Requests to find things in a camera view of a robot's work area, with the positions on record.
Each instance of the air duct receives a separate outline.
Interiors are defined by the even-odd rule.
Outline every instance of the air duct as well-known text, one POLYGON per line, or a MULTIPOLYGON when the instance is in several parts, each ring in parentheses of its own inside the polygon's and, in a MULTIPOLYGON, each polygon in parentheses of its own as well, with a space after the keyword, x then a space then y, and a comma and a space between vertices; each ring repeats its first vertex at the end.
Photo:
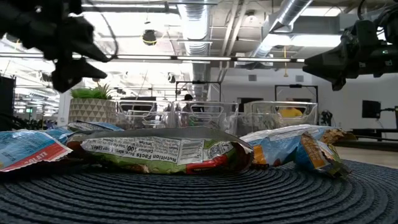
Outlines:
MULTIPOLYGON (((184 39, 192 42, 185 43, 188 55, 204 56, 209 54, 209 44, 195 42, 207 38, 209 28, 210 8, 207 5, 179 4, 184 39)), ((192 63, 192 81, 210 81, 209 63, 192 63)), ((192 85, 193 97, 196 100, 206 100, 208 85, 192 85)))
POLYGON ((278 12, 267 16, 262 27, 263 40, 258 48, 251 54, 251 57, 265 57, 273 46, 267 42, 270 32, 291 32, 293 23, 301 13, 311 4, 312 0, 285 0, 278 12))

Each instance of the plastic container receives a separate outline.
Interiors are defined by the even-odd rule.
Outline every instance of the plastic container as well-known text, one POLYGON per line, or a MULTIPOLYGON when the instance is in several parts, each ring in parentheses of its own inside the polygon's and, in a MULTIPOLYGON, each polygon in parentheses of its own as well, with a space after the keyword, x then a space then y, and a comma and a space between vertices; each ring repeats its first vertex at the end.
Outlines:
POLYGON ((118 103, 117 126, 127 129, 175 127, 173 104, 169 101, 115 100, 118 103))
POLYGON ((318 105, 304 102, 253 101, 244 105, 245 121, 253 132, 265 129, 282 128, 298 124, 317 124, 318 105), (281 110, 295 108, 302 112, 301 116, 286 118, 281 110))
POLYGON ((175 101, 174 110, 179 128, 206 126, 236 135, 237 103, 175 101))

